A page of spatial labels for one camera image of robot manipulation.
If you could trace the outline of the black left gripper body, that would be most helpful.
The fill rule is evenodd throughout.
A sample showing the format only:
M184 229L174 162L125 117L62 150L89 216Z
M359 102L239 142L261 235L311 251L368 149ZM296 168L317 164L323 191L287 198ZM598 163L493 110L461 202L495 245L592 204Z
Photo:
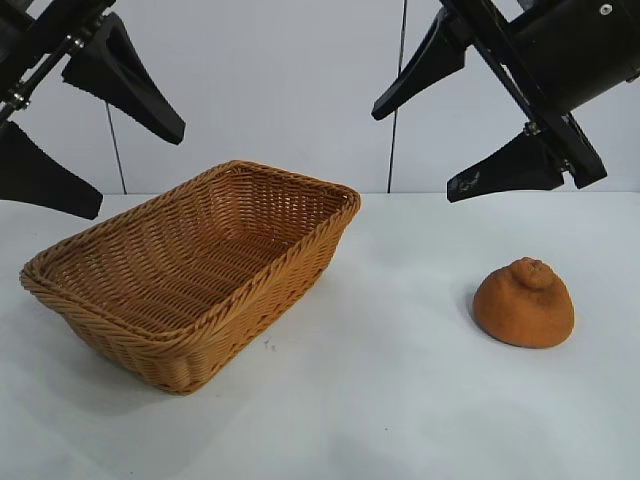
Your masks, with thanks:
M1 3L1 122L28 107L39 83L101 26L112 1L52 1L37 17L29 1Z

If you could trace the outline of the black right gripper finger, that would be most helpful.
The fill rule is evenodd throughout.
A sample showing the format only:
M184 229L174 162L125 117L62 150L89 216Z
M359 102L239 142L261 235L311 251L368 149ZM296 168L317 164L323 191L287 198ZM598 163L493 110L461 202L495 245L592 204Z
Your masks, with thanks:
M451 203L508 191L551 191L564 184L543 139L521 132L484 160L448 180Z
M468 47L466 22L441 7L409 62L374 102L372 117L386 118L426 88L463 69Z

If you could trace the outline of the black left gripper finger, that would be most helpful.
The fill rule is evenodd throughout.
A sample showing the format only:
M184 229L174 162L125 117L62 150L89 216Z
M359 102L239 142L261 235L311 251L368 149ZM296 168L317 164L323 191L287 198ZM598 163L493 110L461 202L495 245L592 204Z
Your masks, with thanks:
M120 109L164 141L183 141L185 121L157 88L117 14L108 14L91 41L72 55L62 78Z
M50 158L9 121L1 126L1 199L95 219L103 195Z

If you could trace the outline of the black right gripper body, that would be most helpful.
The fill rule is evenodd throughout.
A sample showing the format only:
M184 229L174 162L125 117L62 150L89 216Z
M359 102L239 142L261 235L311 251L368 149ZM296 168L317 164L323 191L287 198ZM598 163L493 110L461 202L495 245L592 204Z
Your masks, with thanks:
M444 5L466 22L474 46L527 116L521 132L543 139L577 188L604 179L603 161L572 112L638 78L638 2L536 1L512 21L491 1Z

